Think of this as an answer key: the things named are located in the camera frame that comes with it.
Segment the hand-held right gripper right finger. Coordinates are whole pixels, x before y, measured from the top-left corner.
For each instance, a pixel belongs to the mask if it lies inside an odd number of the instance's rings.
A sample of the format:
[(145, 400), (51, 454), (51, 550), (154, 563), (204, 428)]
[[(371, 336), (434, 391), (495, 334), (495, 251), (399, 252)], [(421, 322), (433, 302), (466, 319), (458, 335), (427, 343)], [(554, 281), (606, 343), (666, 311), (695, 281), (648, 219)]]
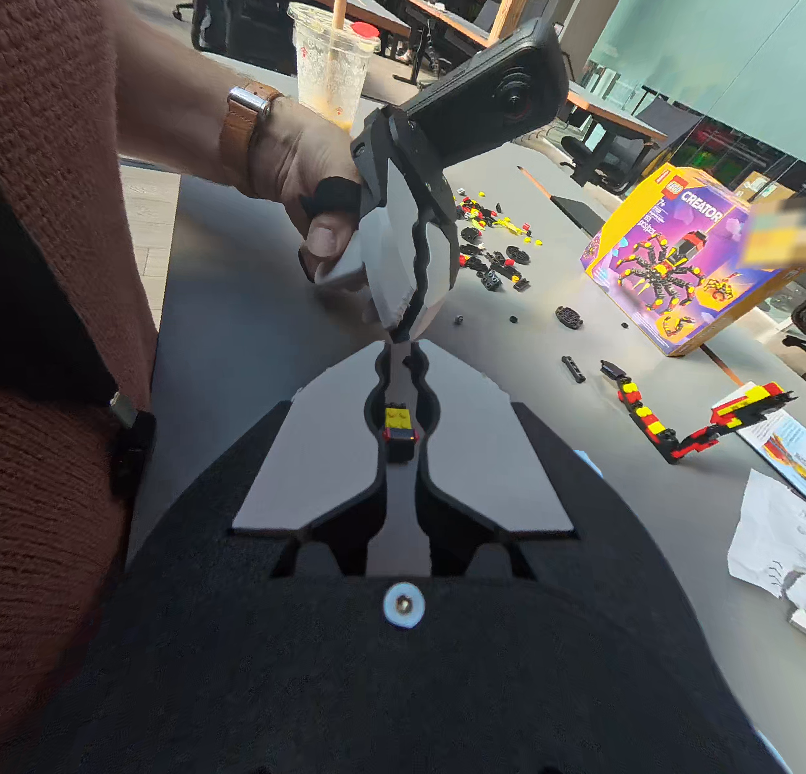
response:
[(517, 417), (488, 376), (429, 340), (422, 392), (432, 394), (426, 426), (426, 482), (508, 533), (571, 533), (573, 526)]

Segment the red yellow black brick leg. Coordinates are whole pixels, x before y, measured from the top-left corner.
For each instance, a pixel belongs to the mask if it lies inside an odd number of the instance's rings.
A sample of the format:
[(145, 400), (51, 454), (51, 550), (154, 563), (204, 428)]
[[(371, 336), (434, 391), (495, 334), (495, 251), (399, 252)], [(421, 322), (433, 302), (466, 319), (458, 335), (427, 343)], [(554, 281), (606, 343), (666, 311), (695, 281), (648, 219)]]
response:
[(617, 384), (618, 398), (631, 420), (670, 465), (677, 464), (692, 452), (700, 453), (716, 446), (723, 436), (766, 421), (769, 415), (796, 399), (794, 392), (786, 392), (774, 382), (764, 386), (751, 384), (727, 402), (714, 406), (705, 427), (685, 438), (678, 438), (675, 431), (666, 427), (642, 401), (639, 387), (623, 369), (603, 359), (600, 371)]

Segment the pile of loose toy bricks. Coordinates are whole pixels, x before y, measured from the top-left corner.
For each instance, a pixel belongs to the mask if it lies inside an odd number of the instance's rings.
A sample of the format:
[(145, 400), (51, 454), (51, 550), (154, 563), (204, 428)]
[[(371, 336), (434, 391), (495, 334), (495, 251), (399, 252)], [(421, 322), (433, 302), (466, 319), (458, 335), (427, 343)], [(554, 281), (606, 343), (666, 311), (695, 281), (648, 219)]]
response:
[(529, 223), (510, 218), (499, 203), (486, 204), (483, 191), (472, 196), (459, 187), (454, 195), (459, 239), (459, 267), (474, 275), (489, 293), (509, 286), (524, 293), (530, 286), (526, 269), (534, 249), (543, 245)]

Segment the small yellow red black brick assembly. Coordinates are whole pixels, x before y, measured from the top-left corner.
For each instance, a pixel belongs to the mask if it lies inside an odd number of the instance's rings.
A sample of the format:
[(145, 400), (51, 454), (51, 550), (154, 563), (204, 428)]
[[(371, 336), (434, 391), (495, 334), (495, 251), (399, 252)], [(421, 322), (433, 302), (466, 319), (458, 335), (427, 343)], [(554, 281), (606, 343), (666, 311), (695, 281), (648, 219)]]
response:
[(414, 458), (419, 435), (405, 403), (388, 403), (382, 431), (389, 464), (406, 464)]

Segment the black flat pad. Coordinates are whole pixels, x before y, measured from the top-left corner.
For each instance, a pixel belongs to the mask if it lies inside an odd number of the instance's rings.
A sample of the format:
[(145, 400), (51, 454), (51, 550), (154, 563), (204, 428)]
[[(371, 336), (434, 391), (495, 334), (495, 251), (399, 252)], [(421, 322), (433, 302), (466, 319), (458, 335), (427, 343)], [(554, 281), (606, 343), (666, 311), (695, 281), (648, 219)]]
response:
[(551, 195), (550, 200), (573, 224), (593, 238), (599, 234), (605, 219), (583, 202)]

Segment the clear plastic cup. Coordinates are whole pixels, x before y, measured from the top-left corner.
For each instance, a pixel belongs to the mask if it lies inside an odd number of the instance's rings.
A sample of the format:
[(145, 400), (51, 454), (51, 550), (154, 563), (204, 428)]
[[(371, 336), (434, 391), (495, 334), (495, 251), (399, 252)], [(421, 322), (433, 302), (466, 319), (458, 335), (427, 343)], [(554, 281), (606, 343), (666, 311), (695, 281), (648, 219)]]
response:
[(297, 53), (297, 98), (301, 105), (351, 133), (368, 65), (374, 53), (332, 28), (332, 12), (299, 2), (288, 4)]

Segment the person's brown sweater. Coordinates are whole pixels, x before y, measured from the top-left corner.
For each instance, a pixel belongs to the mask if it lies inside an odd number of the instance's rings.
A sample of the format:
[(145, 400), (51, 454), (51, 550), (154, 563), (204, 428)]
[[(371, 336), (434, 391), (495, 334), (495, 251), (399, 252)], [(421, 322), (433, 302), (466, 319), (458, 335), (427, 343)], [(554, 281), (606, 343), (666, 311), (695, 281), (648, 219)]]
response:
[(2, 1), (2, 745), (73, 665), (129, 522), (118, 390), (156, 329), (118, 170), (102, 0)]

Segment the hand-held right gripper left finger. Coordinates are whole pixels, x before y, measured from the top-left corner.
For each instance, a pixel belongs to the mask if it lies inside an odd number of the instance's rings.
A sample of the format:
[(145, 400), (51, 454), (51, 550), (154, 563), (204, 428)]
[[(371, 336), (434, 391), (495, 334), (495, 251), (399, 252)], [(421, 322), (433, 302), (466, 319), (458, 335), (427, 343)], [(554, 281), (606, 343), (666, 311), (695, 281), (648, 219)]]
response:
[(386, 347), (369, 344), (297, 391), (232, 530), (302, 531), (376, 482), (378, 442), (365, 406)]

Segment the black clip with metal rod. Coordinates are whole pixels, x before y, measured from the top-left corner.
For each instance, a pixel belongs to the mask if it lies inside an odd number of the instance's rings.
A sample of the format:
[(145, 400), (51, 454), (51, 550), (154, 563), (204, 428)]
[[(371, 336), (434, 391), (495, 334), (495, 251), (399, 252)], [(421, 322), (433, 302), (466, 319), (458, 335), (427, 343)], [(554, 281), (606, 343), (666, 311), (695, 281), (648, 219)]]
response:
[(147, 462), (152, 456), (156, 435), (156, 417), (138, 409), (123, 392), (117, 391), (109, 403), (109, 412), (118, 422), (118, 433), (110, 446), (110, 488), (128, 502), (136, 499)]

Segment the black office chair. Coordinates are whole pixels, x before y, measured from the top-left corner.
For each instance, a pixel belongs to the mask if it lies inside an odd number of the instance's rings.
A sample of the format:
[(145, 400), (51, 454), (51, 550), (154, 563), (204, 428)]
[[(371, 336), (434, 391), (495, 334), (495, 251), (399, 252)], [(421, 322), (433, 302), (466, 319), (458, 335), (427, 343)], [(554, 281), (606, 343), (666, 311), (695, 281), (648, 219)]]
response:
[(193, 0), (190, 39), (199, 52), (297, 74), (293, 0)]
[(560, 140), (560, 148), (569, 157), (563, 166), (571, 167), (570, 178), (579, 186), (593, 184), (611, 194), (627, 192), (640, 176), (669, 152), (673, 152), (690, 134), (701, 117), (656, 97), (637, 117), (623, 123), (590, 113), (591, 124), (604, 130), (594, 147), (571, 134)]

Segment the white crumpled paper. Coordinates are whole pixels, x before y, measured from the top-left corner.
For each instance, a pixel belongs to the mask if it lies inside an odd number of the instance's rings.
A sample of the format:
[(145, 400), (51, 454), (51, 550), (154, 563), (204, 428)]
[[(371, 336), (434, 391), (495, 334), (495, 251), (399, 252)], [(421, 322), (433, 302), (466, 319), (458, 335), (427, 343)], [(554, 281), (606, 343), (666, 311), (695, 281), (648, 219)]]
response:
[(750, 471), (727, 555), (731, 577), (804, 607), (805, 502), (790, 488)]

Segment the person's left hand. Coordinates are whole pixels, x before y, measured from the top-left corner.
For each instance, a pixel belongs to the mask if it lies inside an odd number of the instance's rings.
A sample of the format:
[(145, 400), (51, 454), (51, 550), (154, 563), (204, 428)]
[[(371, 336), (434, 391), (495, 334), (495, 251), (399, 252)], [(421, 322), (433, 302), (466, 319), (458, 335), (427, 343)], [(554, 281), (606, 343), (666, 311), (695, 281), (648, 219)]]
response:
[(250, 151), (253, 191), (284, 207), (301, 236), (298, 257), (310, 281), (341, 258), (358, 225), (359, 175), (350, 143), (335, 124), (280, 96)]

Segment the blue instruction booklet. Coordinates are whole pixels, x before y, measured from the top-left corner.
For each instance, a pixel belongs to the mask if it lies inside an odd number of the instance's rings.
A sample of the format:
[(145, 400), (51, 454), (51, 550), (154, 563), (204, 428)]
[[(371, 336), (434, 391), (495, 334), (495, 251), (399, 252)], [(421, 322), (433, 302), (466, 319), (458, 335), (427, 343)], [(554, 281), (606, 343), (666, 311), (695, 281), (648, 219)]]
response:
[(801, 497), (805, 497), (805, 426), (786, 409), (738, 431), (741, 439), (760, 455)]

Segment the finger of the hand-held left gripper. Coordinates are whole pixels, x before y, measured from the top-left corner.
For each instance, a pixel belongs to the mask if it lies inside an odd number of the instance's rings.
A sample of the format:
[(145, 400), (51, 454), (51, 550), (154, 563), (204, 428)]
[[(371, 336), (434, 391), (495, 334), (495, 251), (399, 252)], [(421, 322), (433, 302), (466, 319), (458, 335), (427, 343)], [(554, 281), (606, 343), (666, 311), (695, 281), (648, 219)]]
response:
[(458, 274), (458, 233), (455, 223), (443, 230), (434, 222), (418, 222), (413, 229), (416, 282), (401, 320), (401, 339), (414, 341), (434, 321)]
[(421, 207), (405, 175), (388, 160), (386, 204), (360, 221), (359, 237), (372, 304), (386, 331), (424, 331), (428, 263), (425, 224), (429, 205)]

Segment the person's left forearm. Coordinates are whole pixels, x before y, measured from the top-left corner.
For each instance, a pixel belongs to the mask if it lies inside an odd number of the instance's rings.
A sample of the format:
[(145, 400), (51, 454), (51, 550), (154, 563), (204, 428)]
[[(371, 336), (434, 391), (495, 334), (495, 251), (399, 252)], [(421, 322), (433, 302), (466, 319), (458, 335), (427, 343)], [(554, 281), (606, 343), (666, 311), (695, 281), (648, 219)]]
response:
[(118, 151), (227, 184), (219, 147), (231, 89), (244, 76), (156, 30), (122, 0), (100, 0), (116, 59)]

